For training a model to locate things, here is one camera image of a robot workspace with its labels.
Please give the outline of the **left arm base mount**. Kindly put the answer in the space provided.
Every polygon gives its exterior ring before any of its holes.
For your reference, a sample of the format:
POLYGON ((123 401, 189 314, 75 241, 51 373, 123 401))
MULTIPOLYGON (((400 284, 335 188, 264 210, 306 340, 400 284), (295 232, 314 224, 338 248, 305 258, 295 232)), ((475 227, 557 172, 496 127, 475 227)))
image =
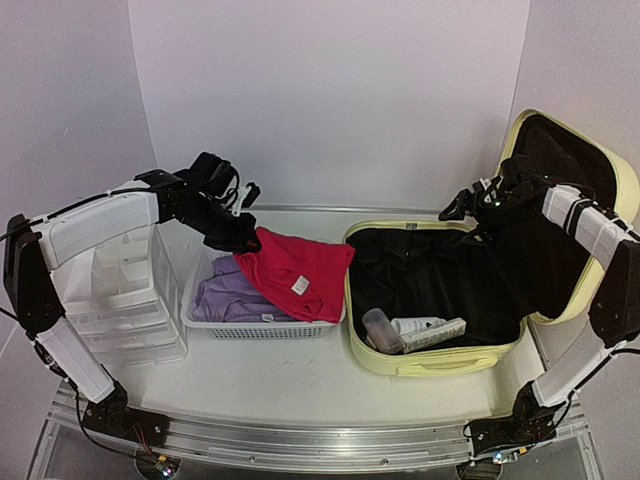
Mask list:
POLYGON ((80 425, 113 438, 163 447, 170 420, 164 414, 131 407, 126 390, 115 381, 114 390, 105 399, 87 403, 80 425))

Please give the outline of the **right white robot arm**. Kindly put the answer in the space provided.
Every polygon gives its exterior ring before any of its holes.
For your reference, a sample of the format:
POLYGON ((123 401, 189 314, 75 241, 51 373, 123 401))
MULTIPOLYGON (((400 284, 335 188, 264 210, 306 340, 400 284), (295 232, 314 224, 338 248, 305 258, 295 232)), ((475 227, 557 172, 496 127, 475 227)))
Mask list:
POLYGON ((614 210, 599 205, 583 187, 548 176, 519 183, 505 176, 481 179, 460 191, 440 212, 441 221, 473 217, 473 235, 489 237, 501 227, 545 218, 589 255, 571 296, 588 311, 588 322, 560 359, 518 392, 511 414, 474 420, 473 436, 503 432, 514 443, 551 435, 575 394, 639 335, 639 236, 614 210))

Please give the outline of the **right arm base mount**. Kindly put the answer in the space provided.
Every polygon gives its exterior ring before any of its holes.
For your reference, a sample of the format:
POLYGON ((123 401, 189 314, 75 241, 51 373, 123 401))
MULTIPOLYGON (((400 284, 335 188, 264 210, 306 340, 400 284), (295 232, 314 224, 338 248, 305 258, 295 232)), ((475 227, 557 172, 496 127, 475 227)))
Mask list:
POLYGON ((470 421, 465 436, 471 441, 471 458, 480 460, 499 454, 502 458, 521 448, 529 449, 556 437, 573 400, 568 398, 552 406, 539 404, 533 388, 525 384, 517 393, 512 412, 505 417, 470 421))

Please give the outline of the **red shirt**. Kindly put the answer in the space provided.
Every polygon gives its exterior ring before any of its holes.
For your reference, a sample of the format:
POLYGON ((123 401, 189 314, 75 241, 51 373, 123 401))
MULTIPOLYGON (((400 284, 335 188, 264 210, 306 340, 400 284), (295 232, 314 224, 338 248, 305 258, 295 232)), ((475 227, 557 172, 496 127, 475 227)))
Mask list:
POLYGON ((330 244, 256 229, 261 249, 234 259, 250 284, 291 318, 338 324, 345 278, 355 256, 347 244, 330 244))

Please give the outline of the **pale yellow hard-shell suitcase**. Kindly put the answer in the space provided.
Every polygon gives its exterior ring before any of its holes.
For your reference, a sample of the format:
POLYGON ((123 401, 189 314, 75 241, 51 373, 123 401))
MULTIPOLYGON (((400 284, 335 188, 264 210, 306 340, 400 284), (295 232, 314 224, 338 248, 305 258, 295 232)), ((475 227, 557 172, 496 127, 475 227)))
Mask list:
MULTIPOLYGON (((632 221, 639 176, 622 157, 561 121, 522 112, 507 137, 497 176, 529 175, 577 184, 599 205, 632 221)), ((387 376, 440 377, 494 366, 523 338, 525 324, 552 325, 584 309, 570 299, 588 253, 556 225, 534 218, 473 235, 477 222, 370 221, 351 227, 347 276, 349 341, 356 360, 387 376), (363 315, 466 321, 457 338, 413 353, 386 355, 367 337, 363 315)))

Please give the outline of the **lilac shirt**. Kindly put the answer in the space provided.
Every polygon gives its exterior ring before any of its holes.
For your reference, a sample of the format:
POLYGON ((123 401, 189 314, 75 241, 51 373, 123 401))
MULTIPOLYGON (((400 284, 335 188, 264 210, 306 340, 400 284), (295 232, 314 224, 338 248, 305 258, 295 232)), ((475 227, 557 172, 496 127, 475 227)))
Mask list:
POLYGON ((233 256, 210 262, 212 275, 197 287, 192 316, 199 322, 295 322, 264 298, 240 270, 233 256))

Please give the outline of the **white perforated plastic basket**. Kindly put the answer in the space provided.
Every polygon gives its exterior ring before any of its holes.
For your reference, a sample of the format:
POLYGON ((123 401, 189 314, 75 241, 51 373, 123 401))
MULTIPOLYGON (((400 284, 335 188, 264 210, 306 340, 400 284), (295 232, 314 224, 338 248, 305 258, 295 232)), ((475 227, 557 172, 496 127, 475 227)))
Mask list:
POLYGON ((297 320, 264 298, 233 255, 201 247, 189 270, 180 319, 213 339, 306 339, 336 325, 297 320))

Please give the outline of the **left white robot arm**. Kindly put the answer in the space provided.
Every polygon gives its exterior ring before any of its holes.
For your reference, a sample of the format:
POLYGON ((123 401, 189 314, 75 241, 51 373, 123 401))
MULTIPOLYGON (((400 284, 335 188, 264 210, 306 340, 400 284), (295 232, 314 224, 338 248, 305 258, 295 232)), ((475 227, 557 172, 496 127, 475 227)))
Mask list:
POLYGON ((9 221, 3 281, 13 318, 51 370, 99 403, 94 417, 110 435, 127 435, 134 415, 113 398, 116 382, 88 338, 100 336, 125 357, 161 348, 158 327, 177 337, 180 289, 158 226, 176 221, 215 250, 255 252, 249 209, 259 195, 229 161, 205 152, 186 169, 150 170, 52 213, 9 221))

